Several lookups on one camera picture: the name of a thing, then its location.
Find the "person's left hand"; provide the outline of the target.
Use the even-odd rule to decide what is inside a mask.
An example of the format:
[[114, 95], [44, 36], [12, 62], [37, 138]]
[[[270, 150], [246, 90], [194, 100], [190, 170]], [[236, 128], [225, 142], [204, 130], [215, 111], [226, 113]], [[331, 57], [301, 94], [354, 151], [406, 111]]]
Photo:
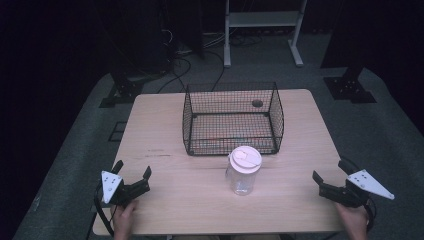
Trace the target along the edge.
[[137, 200], [131, 201], [126, 207], [113, 205], [110, 209], [114, 229], [114, 240], [129, 240], [132, 235], [134, 211], [138, 205]]

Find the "clear jar with white lid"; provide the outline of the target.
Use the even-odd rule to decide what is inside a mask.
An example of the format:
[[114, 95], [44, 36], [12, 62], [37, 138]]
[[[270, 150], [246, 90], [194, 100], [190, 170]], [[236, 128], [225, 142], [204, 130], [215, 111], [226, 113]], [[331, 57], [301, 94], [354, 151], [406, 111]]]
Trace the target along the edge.
[[253, 147], [239, 146], [228, 155], [225, 172], [230, 189], [246, 196], [253, 191], [256, 175], [262, 166], [262, 156]]

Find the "black stand with base plate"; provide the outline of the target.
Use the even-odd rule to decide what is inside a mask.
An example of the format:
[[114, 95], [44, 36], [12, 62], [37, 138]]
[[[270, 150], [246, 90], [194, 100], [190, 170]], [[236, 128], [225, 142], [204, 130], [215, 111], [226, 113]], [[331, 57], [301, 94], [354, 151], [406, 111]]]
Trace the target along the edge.
[[350, 66], [339, 77], [325, 77], [324, 82], [335, 100], [349, 100], [354, 104], [375, 103], [374, 96], [359, 81], [363, 66]]
[[100, 108], [111, 108], [116, 104], [133, 103], [135, 98], [141, 94], [144, 84], [138, 81], [130, 81], [124, 72], [123, 65], [117, 61], [109, 62], [109, 70], [114, 82], [114, 88], [101, 101]]

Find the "black wire mesh basket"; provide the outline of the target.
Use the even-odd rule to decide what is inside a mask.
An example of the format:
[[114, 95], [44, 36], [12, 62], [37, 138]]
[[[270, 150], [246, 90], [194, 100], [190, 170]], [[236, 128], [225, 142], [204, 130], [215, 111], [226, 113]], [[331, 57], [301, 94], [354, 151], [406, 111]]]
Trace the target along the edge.
[[283, 134], [283, 106], [274, 82], [186, 87], [182, 138], [191, 156], [226, 155], [239, 146], [276, 154]]

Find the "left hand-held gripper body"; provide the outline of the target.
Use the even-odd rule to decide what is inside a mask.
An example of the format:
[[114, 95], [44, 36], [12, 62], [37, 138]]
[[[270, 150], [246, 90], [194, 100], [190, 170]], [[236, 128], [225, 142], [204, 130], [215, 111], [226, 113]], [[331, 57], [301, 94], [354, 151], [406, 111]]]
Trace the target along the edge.
[[103, 201], [107, 204], [127, 206], [132, 200], [150, 190], [149, 182], [143, 180], [125, 185], [121, 176], [107, 171], [103, 171], [101, 177]]

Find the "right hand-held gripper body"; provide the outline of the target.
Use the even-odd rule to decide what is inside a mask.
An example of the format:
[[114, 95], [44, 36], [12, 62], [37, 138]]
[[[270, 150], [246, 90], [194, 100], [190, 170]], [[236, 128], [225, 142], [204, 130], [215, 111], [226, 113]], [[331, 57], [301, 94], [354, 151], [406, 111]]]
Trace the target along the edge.
[[395, 195], [365, 169], [348, 175], [342, 187], [327, 184], [321, 177], [318, 177], [318, 186], [321, 197], [346, 207], [357, 208], [365, 205], [370, 194], [395, 199]]

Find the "person's right hand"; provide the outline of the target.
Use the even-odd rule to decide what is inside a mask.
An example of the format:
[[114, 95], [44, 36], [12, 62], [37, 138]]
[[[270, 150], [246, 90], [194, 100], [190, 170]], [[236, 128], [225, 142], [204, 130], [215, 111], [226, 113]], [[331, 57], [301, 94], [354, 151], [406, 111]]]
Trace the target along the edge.
[[368, 240], [368, 214], [364, 207], [352, 208], [336, 203], [338, 215], [350, 240]]

